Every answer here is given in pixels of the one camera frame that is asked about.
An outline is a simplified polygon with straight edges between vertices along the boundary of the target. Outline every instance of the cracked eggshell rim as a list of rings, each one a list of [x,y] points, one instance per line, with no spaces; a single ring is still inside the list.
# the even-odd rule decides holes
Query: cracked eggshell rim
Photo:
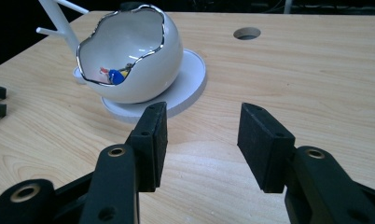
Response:
[[[89,52],[99,52],[103,49],[103,45],[97,44],[96,46],[90,46],[90,40],[95,38],[96,32],[108,32],[111,31],[104,31],[99,29],[102,23],[105,20],[108,20],[112,17],[120,16],[123,13],[136,13],[131,15],[136,15],[135,20],[140,20],[141,15],[138,14],[141,10],[151,11],[153,13],[159,13],[162,16],[162,32],[163,38],[160,47],[157,50],[154,50],[150,54],[147,54],[145,57],[141,57],[140,59],[134,62],[134,66],[127,76],[126,80],[119,85],[110,85],[102,82],[98,82],[96,80],[89,79],[85,76],[86,67],[92,66],[93,63],[98,63],[103,61],[102,64],[105,63],[107,56],[105,54],[91,54],[90,57],[85,57],[81,55],[84,51],[84,48],[93,48],[89,50]],[[133,26],[129,29],[140,29],[140,26]],[[123,49],[125,48],[133,48],[133,46],[129,43],[118,42]],[[131,58],[131,55],[122,55],[119,57],[123,58]],[[182,42],[178,33],[178,30],[171,20],[171,18],[161,11],[159,8],[151,6],[151,5],[141,5],[137,9],[131,11],[118,11],[108,15],[105,15],[102,19],[100,19],[96,29],[94,30],[93,34],[89,36],[86,40],[84,40],[79,46],[77,50],[77,63],[79,67],[79,71],[82,74],[83,78],[86,80],[87,85],[94,89],[97,93],[99,93],[104,98],[123,104],[135,104],[135,103],[142,103],[148,101],[165,90],[174,82],[176,76],[178,75],[179,66],[182,62],[183,56],[183,46]],[[109,61],[112,61],[113,55],[109,55]],[[123,63],[118,63],[120,65],[114,65],[123,67]]]

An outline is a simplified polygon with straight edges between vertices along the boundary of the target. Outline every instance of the wooden table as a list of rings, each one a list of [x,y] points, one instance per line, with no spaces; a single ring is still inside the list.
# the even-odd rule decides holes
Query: wooden table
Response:
[[[72,22],[86,38],[105,12]],[[375,189],[375,17],[169,13],[206,62],[201,98],[168,120],[161,187],[140,197],[142,223],[287,223],[284,195],[264,194],[236,146],[241,103],[269,110]],[[256,27],[261,35],[233,33]],[[0,194],[30,178],[58,188],[94,169],[132,124],[112,118],[72,76],[76,59],[48,37],[0,66]]]

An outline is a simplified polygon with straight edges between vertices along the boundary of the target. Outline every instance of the white round base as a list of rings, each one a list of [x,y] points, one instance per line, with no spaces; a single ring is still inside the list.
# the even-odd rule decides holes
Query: white round base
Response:
[[[167,103],[167,117],[175,116],[196,102],[205,89],[207,78],[204,60],[192,50],[184,49],[179,74],[173,84],[154,99],[140,104],[120,104],[102,98],[105,108],[116,118],[136,123],[147,106]]]

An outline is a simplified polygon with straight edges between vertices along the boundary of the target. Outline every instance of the white egg-shaped bowl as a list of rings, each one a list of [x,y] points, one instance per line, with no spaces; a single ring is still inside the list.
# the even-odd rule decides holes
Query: white egg-shaped bowl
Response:
[[[164,92],[178,75],[183,46],[171,18],[152,5],[105,15],[77,48],[77,64],[87,85],[122,104],[142,103]],[[107,70],[128,64],[124,81],[114,84]]]

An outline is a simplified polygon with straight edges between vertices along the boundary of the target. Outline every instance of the small figurine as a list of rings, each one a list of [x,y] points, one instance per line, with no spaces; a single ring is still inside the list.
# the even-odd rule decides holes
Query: small figurine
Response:
[[[112,85],[118,85],[122,83],[126,77],[129,75],[130,70],[132,70],[132,64],[127,63],[126,67],[116,70],[116,69],[106,69],[101,67],[100,74],[106,75],[109,83]]]

